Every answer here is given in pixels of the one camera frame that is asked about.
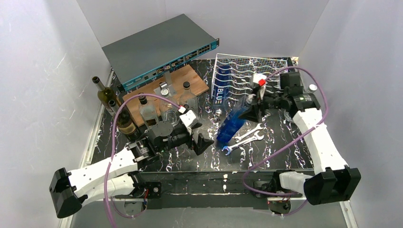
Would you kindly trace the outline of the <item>dark wine bottle gold label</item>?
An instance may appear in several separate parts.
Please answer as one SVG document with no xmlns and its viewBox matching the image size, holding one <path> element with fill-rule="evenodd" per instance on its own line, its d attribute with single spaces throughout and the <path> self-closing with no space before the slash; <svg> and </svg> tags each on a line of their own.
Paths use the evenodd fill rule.
<svg viewBox="0 0 403 228">
<path fill-rule="evenodd" d="M 97 97 L 101 101 L 101 103 L 104 105 L 106 110 L 112 111 L 112 109 L 109 106 L 109 101 L 114 100 L 117 105 L 121 105 L 120 99 L 116 96 L 116 93 L 114 90 L 110 87 L 104 86 L 104 84 L 101 82 L 100 78 L 97 76 L 92 77 L 92 82 L 95 84 L 95 86 L 98 89 L 97 92 Z"/>
</svg>

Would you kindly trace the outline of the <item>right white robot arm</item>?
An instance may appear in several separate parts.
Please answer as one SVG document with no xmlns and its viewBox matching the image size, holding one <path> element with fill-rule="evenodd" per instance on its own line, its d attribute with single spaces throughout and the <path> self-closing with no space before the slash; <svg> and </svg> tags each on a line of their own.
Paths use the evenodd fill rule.
<svg viewBox="0 0 403 228">
<path fill-rule="evenodd" d="M 272 179 L 259 187 L 243 185 L 260 196 L 305 196 L 311 205 L 348 201 L 361 180 L 358 168 L 351 168 L 338 152 L 324 120 L 328 110 L 321 110 L 313 93 L 306 93 L 299 72 L 279 75 L 279 94 L 265 95 L 259 101 L 261 110 L 271 107 L 287 110 L 301 132 L 311 159 L 314 175 L 294 170 L 276 171 Z"/>
</svg>

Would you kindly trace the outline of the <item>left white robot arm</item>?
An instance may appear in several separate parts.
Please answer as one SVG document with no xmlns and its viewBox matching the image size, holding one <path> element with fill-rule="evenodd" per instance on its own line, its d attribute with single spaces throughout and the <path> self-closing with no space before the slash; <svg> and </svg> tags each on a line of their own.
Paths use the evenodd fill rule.
<svg viewBox="0 0 403 228">
<path fill-rule="evenodd" d="M 119 196 L 151 192 L 155 185 L 143 182 L 139 171 L 158 160 L 162 152 L 185 144 L 200 155 L 213 145 L 213 140 L 192 130 L 182 123 L 173 127 L 159 122 L 113 157 L 80 169 L 56 170 L 48 188 L 56 217 L 69 217 L 83 206 L 103 199 L 106 193 Z"/>
</svg>

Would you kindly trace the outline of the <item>clear bottle white cap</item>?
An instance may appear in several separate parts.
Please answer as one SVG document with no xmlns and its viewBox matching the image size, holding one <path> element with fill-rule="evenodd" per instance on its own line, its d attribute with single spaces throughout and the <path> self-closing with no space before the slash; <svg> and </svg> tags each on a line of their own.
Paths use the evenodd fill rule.
<svg viewBox="0 0 403 228">
<path fill-rule="evenodd" d="M 176 104 L 175 99 L 170 96 L 170 91 L 168 88 L 162 89 L 161 95 L 162 97 Z M 179 114 L 176 107 L 171 103 L 161 100 L 159 103 L 159 109 L 163 121 L 170 122 L 172 126 L 176 126 L 179 123 Z"/>
</svg>

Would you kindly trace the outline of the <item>dark green wine bottle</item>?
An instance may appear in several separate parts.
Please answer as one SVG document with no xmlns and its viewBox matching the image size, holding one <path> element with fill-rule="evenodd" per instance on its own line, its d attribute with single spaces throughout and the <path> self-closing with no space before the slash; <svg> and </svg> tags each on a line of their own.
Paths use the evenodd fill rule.
<svg viewBox="0 0 403 228">
<path fill-rule="evenodd" d="M 129 110 L 124 107 L 117 118 L 119 132 L 124 134 L 130 142 L 138 138 L 138 130 Z"/>
</svg>

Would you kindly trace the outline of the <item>clear liquor bottle black cap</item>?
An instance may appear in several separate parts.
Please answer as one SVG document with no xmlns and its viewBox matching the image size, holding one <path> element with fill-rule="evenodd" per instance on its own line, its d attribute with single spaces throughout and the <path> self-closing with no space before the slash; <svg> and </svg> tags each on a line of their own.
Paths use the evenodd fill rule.
<svg viewBox="0 0 403 228">
<path fill-rule="evenodd" d="M 186 106 L 188 107 L 195 113 L 198 114 L 199 112 L 199 104 L 198 104 L 198 98 L 197 96 L 191 91 L 190 89 L 190 83 L 188 81 L 185 81 L 183 83 L 183 88 L 184 91 L 182 95 L 179 97 L 178 102 L 179 105 Z"/>
</svg>

